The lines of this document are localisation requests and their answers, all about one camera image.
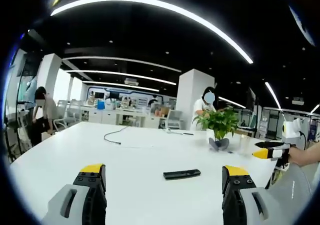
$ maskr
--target white pillar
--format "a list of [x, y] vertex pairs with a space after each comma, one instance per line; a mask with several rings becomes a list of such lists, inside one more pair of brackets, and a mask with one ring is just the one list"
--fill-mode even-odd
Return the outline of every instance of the white pillar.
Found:
[[196, 69], [180, 75], [175, 109], [182, 111], [183, 129], [190, 129], [195, 101], [201, 98], [207, 87], [215, 87], [213, 76]]
[[69, 80], [69, 87], [68, 87], [68, 95], [66, 96], [66, 99], [70, 101], [70, 95], [71, 95], [71, 89], [72, 89], [72, 83], [74, 82], [74, 77], [70, 76]]
[[44, 87], [51, 97], [54, 96], [55, 84], [61, 63], [62, 59], [56, 54], [45, 55], [37, 73], [37, 87]]

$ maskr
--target blue container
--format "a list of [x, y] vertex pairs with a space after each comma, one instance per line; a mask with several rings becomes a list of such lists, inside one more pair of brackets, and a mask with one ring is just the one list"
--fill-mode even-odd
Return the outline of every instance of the blue container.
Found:
[[98, 101], [97, 107], [98, 110], [105, 109], [105, 102], [104, 101]]

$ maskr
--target monitor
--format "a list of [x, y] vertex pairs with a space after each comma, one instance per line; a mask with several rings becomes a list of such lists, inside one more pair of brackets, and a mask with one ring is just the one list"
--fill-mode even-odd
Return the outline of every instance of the monitor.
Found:
[[119, 100], [119, 92], [116, 92], [116, 91], [111, 91], [110, 94], [109, 94], [109, 99], [117, 99]]
[[94, 94], [94, 97], [95, 97], [96, 99], [104, 99], [104, 98], [105, 98], [105, 93], [104, 93], [104, 92], [96, 92], [96, 93]]
[[256, 104], [256, 94], [249, 87], [247, 97], [246, 97], [246, 109], [253, 111], [255, 108], [255, 104]]

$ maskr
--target window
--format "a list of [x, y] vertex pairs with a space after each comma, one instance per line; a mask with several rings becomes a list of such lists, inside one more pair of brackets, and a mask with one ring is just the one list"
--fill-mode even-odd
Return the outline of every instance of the window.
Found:
[[57, 104], [59, 100], [68, 99], [68, 87], [70, 82], [70, 74], [59, 69], [53, 91], [53, 100]]
[[76, 77], [73, 78], [70, 100], [81, 100], [82, 81]]

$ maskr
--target white table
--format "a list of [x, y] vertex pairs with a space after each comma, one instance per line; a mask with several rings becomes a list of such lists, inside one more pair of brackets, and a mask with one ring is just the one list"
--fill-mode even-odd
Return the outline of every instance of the white table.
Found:
[[[161, 129], [81, 122], [33, 147], [11, 166], [21, 196], [42, 219], [48, 201], [72, 184], [85, 166], [106, 166], [106, 219], [108, 225], [223, 224], [222, 166], [245, 168], [258, 187], [264, 187], [275, 161], [237, 153], [216, 152], [206, 132], [195, 135], [166, 133]], [[230, 138], [230, 147], [239, 135]], [[249, 138], [251, 152], [258, 150]], [[199, 169], [198, 177], [169, 180], [163, 172]]]

